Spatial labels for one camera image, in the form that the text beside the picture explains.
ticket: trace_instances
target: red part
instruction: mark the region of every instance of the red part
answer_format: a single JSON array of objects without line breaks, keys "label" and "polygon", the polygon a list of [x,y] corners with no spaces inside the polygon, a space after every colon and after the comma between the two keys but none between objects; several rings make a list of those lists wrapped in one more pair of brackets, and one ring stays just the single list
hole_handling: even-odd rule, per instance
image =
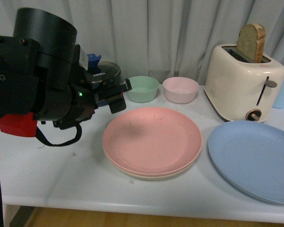
[{"label": "red part", "polygon": [[37,121],[33,120],[34,113],[27,115],[7,114],[0,118],[1,132],[22,137],[35,137]]}]

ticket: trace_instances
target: white table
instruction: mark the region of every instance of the white table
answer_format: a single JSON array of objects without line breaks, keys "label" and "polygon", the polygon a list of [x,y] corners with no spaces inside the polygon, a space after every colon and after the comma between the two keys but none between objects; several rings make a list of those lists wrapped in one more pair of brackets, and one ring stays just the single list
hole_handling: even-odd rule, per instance
[{"label": "white table", "polygon": [[[51,148],[43,146],[36,138],[0,132],[3,203],[284,223],[284,205],[272,205],[247,196],[230,185],[213,166],[208,137],[224,121],[212,108],[203,88],[201,86],[193,102],[184,105],[169,102],[161,85],[156,98],[149,103],[134,103],[125,97],[127,109],[117,114],[111,114],[108,106],[101,107],[90,121],[81,124],[81,140],[67,147]],[[108,123],[126,111],[146,106],[182,112],[202,131],[204,143],[198,159],[173,178],[156,181],[133,178],[119,171],[103,152],[102,134]],[[284,130],[284,109],[272,109],[265,124]],[[75,135],[75,129],[61,131],[51,122],[40,127],[54,143]]]}]

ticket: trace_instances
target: toaster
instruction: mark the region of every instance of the toaster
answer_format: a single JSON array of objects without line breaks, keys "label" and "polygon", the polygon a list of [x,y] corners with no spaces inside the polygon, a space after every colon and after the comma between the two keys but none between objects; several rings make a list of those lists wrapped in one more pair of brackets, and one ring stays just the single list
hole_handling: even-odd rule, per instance
[{"label": "toaster", "polygon": [[236,45],[215,47],[204,91],[218,114],[228,121],[265,121],[284,80],[284,66],[263,54],[249,61]]}]

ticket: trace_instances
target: bowl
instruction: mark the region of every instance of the bowl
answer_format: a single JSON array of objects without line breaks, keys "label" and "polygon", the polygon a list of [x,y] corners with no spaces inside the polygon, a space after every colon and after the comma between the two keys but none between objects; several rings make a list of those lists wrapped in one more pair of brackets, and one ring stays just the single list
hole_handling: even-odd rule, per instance
[{"label": "bowl", "polygon": [[199,84],[185,77],[171,77],[163,82],[165,97],[178,104],[190,103],[195,98]]},{"label": "bowl", "polygon": [[136,103],[150,102],[156,97],[159,82],[152,77],[137,76],[129,78],[132,90],[126,92],[127,97]]}]

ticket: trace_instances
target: green bowl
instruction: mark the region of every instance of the green bowl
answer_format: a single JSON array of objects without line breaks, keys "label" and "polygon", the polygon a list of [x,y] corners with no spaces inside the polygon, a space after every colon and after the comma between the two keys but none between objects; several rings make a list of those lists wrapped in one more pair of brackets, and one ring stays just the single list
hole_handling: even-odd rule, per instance
[{"label": "green bowl", "polygon": [[153,77],[138,76],[129,78],[132,90],[127,91],[127,97],[136,103],[146,103],[156,97],[159,82]]}]

